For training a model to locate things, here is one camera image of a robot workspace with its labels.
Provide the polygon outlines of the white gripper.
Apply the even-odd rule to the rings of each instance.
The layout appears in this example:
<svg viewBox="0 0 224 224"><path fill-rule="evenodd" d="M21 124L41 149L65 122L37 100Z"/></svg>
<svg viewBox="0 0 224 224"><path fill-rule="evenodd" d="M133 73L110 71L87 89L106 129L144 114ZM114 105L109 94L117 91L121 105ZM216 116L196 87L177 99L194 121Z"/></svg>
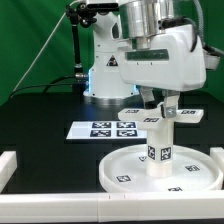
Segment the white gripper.
<svg viewBox="0 0 224 224"><path fill-rule="evenodd" d="M145 109L155 107L151 88L163 89L162 116L175 118L180 92L204 85L206 69L202 44L197 38L197 45L191 52L192 42L191 25L166 29L164 34L151 39L149 49L134 50L131 40L117 42L116 60L121 77L125 83L140 85Z"/></svg>

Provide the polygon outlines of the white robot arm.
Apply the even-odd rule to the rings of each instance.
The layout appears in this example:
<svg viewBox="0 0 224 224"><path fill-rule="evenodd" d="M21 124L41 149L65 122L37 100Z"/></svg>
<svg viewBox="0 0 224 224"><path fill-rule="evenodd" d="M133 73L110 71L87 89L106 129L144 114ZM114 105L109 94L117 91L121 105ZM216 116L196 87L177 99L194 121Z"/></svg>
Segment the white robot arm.
<svg viewBox="0 0 224 224"><path fill-rule="evenodd" d="M95 63L118 67L122 80L165 92L163 115L176 115L181 92L201 88L224 51L203 42L203 24L177 16L175 0L87 0L104 22Z"/></svg>

